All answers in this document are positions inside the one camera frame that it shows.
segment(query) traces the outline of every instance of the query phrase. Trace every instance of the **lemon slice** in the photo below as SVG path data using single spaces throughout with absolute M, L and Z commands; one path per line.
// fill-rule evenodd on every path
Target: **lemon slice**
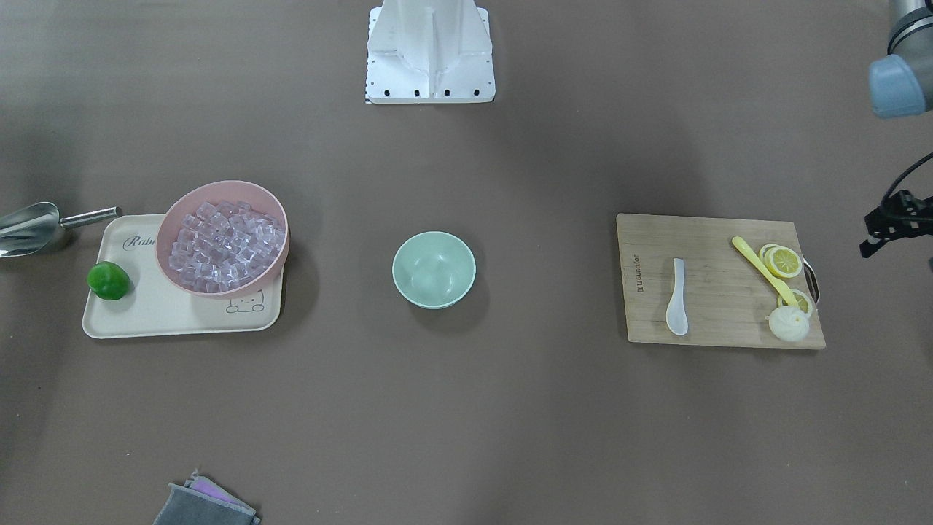
M 764 254 L 771 248 L 781 248 L 781 245 L 775 243 L 768 243 L 763 247 L 759 248 L 759 259 L 764 261 Z
M 807 297 L 807 294 L 803 293 L 800 290 L 791 289 L 790 292 L 793 293 L 794 298 L 797 299 L 797 308 L 803 311 L 803 315 L 807 316 L 807 318 L 812 316 L 814 314 L 815 306 L 814 306 L 814 302 L 810 300 L 810 297 Z M 784 299 L 781 298 L 780 295 L 778 295 L 777 305 L 787 306 L 787 301 L 785 301 Z
M 797 252 L 784 246 L 770 248 L 764 253 L 762 261 L 775 277 L 790 279 L 801 273 L 803 263 Z

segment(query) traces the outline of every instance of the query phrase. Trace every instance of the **gray cloth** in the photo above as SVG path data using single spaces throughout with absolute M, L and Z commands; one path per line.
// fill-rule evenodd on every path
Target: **gray cloth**
M 216 487 L 213 481 L 197 475 L 185 487 L 169 484 L 169 499 L 152 525 L 259 525 L 256 510 L 240 500 L 230 497 L 231 501 L 224 501 L 190 488 L 197 480 Z

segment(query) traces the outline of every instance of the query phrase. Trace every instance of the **spoon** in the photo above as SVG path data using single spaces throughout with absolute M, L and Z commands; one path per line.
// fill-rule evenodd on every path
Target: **spoon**
M 735 246 L 735 249 L 739 250 L 739 253 L 745 255 L 745 258 L 748 259 L 752 266 L 758 269 L 759 272 L 768 279 L 768 282 L 771 283 L 771 286 L 774 286 L 774 289 L 781 295 L 781 299 L 784 299 L 784 302 L 788 305 L 796 305 L 797 298 L 794 297 L 794 293 L 790 291 L 790 287 L 786 282 L 781 279 L 771 275 L 771 272 L 768 271 L 768 268 L 764 267 L 764 262 L 761 262 L 758 254 L 755 253 L 755 250 L 752 247 L 748 246 L 748 243 L 742 237 L 735 236 L 732 238 L 732 245 Z
M 667 328 L 674 335 L 687 333 L 687 310 L 684 308 L 684 260 L 674 259 L 674 293 L 667 304 Z

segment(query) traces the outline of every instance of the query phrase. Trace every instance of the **wooden cutting board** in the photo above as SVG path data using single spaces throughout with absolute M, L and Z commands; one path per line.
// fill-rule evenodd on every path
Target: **wooden cutting board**
M 810 317 L 810 333 L 799 343 L 775 337 L 765 317 L 777 307 L 777 292 L 731 244 L 740 235 L 755 251 L 776 243 L 801 252 L 793 222 L 706 219 L 620 213 L 619 256 L 629 341 L 709 347 L 826 347 L 819 313 Z M 673 258 L 687 271 L 684 303 L 689 331 L 671 333 L 665 322 L 674 289 Z M 803 272 L 790 279 L 792 289 L 807 290 Z

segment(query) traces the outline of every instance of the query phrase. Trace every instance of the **yellow spoon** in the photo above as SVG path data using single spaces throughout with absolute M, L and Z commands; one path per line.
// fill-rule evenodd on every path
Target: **yellow spoon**
M 781 298 L 789 305 L 796 305 L 797 298 L 794 297 L 794 293 L 790 291 L 790 287 L 786 282 L 781 279 L 771 275 L 771 272 L 768 271 L 768 268 L 764 267 L 764 263 L 759 259 L 758 254 L 755 253 L 755 250 L 752 247 L 748 246 L 748 243 L 745 242 L 745 239 L 739 236 L 732 238 L 732 245 L 735 246 L 735 249 L 739 250 L 739 253 L 745 255 L 745 258 L 748 259 L 752 266 L 758 268 L 758 271 L 768 279 L 768 282 L 771 283 L 771 286 L 774 286 L 774 289 L 781 295 Z

